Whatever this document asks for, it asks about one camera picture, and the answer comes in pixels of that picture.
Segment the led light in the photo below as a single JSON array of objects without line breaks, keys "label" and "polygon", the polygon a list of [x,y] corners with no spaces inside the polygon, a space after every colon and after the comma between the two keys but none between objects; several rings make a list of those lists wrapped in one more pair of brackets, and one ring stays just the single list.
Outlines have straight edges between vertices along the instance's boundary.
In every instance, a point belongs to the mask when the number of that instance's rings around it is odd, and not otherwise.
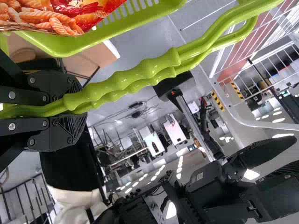
[{"label": "led light", "polygon": [[168,205],[166,219],[170,219],[174,217],[176,214],[177,214],[176,206],[174,205],[174,203],[170,202]]},{"label": "led light", "polygon": [[284,120],[285,120],[285,118],[280,118],[280,119],[276,119],[276,120],[272,121],[272,123],[278,123],[278,122],[282,122]]},{"label": "led light", "polygon": [[203,153],[206,152],[205,148],[203,148],[203,147],[199,147],[198,149],[199,149],[200,151],[202,151]]},{"label": "led light", "polygon": [[273,116],[279,115],[281,113],[282,113],[282,111],[278,111],[278,112],[274,113]]},{"label": "led light", "polygon": [[162,171],[165,168],[165,165],[161,166],[159,171]]},{"label": "led light", "polygon": [[272,138],[277,139],[277,138],[281,138],[281,137],[285,137],[285,136],[294,136],[294,134],[292,134],[292,133],[290,133],[290,134],[276,134]]},{"label": "led light", "polygon": [[132,188],[127,189],[125,194],[129,193],[131,190],[132,190]]},{"label": "led light", "polygon": [[248,180],[253,180],[256,179],[257,177],[259,177],[260,174],[257,172],[254,172],[251,169],[247,169],[247,171],[244,173],[244,177]]}]

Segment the red snack package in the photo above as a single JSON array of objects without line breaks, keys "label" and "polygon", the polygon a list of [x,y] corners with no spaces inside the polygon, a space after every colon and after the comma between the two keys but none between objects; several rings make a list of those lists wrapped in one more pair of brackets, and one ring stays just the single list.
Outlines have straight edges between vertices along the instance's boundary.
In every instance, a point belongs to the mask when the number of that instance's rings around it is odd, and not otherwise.
[{"label": "red snack package", "polygon": [[0,31],[82,35],[126,0],[0,0]]}]

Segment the white cloth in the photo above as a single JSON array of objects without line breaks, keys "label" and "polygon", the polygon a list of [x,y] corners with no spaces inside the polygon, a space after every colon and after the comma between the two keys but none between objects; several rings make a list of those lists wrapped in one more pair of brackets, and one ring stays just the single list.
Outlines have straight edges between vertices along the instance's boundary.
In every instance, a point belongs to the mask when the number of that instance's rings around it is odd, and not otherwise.
[{"label": "white cloth", "polygon": [[70,191],[51,186],[48,188],[55,201],[62,207],[55,217],[54,224],[89,224],[86,209],[91,209],[94,219],[107,209],[99,189]]}]

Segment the yellow black caution stripe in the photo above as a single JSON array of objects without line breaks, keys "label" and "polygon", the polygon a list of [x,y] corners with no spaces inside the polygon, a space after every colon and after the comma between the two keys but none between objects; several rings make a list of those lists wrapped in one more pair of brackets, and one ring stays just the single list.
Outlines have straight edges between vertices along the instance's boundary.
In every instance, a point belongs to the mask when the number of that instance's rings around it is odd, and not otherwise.
[{"label": "yellow black caution stripe", "polygon": [[212,97],[214,98],[214,100],[216,101],[217,105],[219,106],[220,110],[222,112],[225,112],[225,108],[224,106],[222,105],[222,102],[219,100],[216,92],[214,90],[212,90],[212,93],[211,93]]},{"label": "yellow black caution stripe", "polygon": [[241,101],[244,100],[243,95],[241,94],[241,92],[239,91],[238,87],[235,85],[235,83],[233,81],[230,82],[232,87],[234,88],[235,92],[237,93],[238,97],[241,99]]}]

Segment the green plastic basket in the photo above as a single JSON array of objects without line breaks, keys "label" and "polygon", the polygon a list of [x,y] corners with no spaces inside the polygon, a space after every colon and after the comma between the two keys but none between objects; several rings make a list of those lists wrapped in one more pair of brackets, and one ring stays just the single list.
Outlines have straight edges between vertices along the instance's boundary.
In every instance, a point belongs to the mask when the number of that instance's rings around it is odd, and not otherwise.
[{"label": "green plastic basket", "polygon": [[109,38],[168,15],[187,0],[127,0],[103,20],[95,31],[80,37],[58,36],[30,31],[15,33],[53,57],[68,57]]}]

